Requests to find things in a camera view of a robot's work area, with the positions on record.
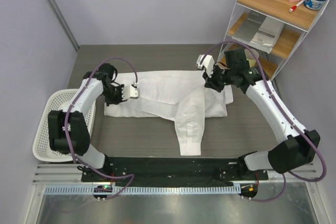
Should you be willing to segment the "white long sleeve shirt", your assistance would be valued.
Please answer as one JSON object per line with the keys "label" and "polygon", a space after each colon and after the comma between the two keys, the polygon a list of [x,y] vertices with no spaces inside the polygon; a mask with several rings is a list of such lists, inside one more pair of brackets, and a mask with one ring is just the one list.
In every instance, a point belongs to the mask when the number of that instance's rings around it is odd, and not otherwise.
{"label": "white long sleeve shirt", "polygon": [[140,97],[104,107],[115,118],[160,117],[174,122],[180,155],[200,156],[206,118],[228,115],[233,103],[231,86],[217,92],[206,88],[200,71],[146,71],[138,73]]}

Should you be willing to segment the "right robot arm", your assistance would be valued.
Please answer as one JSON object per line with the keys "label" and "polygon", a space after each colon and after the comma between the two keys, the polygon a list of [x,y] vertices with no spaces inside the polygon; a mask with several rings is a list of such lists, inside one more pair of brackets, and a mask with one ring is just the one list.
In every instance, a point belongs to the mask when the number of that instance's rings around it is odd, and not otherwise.
{"label": "right robot arm", "polygon": [[295,119],[274,91],[265,72],[258,66],[249,65],[243,48],[226,51],[225,60],[226,68],[223,69],[211,55],[199,56],[196,67],[203,71],[205,87],[217,92],[228,85],[240,88],[261,111],[278,142],[269,151],[256,151],[239,157],[239,177],[250,179],[262,169],[284,174],[311,163],[320,142],[318,132],[307,130]]}

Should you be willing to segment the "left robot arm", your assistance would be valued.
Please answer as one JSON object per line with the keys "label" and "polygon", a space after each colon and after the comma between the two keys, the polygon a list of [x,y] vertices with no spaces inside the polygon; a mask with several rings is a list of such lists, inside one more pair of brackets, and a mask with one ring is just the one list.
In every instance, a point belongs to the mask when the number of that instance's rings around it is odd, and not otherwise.
{"label": "left robot arm", "polygon": [[95,73],[87,72],[70,104],[48,114],[49,146],[52,151],[71,154],[87,165],[98,180],[105,182],[112,174],[107,155],[101,153],[90,143],[90,133],[85,118],[96,99],[103,95],[107,105],[117,105],[123,98],[124,85],[114,85],[117,69],[102,64]]}

